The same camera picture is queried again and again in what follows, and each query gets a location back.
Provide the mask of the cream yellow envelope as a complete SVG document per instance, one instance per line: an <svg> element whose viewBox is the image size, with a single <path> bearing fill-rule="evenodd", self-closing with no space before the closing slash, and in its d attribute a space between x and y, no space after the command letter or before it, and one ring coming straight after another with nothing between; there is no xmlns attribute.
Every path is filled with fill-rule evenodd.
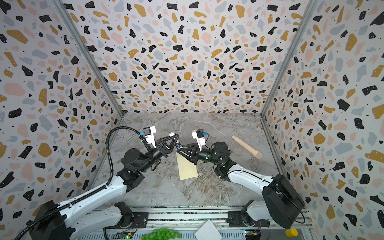
<svg viewBox="0 0 384 240"><path fill-rule="evenodd" d="M198 177L196 165L189 162L185 157L177 153L177 162L180 180L187 180Z"/></svg>

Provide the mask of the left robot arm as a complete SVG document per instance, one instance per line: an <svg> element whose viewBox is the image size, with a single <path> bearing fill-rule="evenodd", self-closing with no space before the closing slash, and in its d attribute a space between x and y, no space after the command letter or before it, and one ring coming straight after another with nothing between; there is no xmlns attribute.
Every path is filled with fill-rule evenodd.
<svg viewBox="0 0 384 240"><path fill-rule="evenodd" d="M94 212L94 209L136 188L144 180L144 172L154 170L162 157L166 158L173 152L178 138L178 135L161 138L155 143L156 147L145 154L130 149L121 159L123 169L110 182L59 204L53 201L43 204L34 222L29 224L31 238L76 240L102 228L131 227L134 214L124 202L103 211Z"/></svg>

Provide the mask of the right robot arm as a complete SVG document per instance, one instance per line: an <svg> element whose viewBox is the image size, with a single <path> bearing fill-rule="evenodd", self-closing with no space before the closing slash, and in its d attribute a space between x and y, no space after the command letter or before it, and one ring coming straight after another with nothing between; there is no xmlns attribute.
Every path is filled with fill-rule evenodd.
<svg viewBox="0 0 384 240"><path fill-rule="evenodd" d="M199 161L212 163L220 179L242 185L263 197L260 202L250 200L237 216L229 215L230 226L254 227L260 221L273 220L280 227L290 229L303 215L305 203L285 176L265 176L242 167L230 158L226 143L217 142L211 148L189 144L177 152L194 165Z"/></svg>

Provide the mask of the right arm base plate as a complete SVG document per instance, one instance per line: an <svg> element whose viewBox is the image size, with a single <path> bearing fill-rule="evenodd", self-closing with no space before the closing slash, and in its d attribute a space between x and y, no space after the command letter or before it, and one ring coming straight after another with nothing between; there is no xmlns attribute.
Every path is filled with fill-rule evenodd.
<svg viewBox="0 0 384 240"><path fill-rule="evenodd" d="M246 217L241 211L229 211L226 221L231 228L263 228L270 226L268 220L255 221L250 217Z"/></svg>

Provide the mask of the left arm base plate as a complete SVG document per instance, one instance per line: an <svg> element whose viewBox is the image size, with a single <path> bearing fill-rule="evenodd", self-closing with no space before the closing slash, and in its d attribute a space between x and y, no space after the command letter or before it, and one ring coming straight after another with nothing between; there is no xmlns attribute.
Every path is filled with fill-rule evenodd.
<svg viewBox="0 0 384 240"><path fill-rule="evenodd" d="M147 227L148 218L148 212L133 212L129 217L123 216L116 225L107 227L107 229L145 229Z"/></svg>

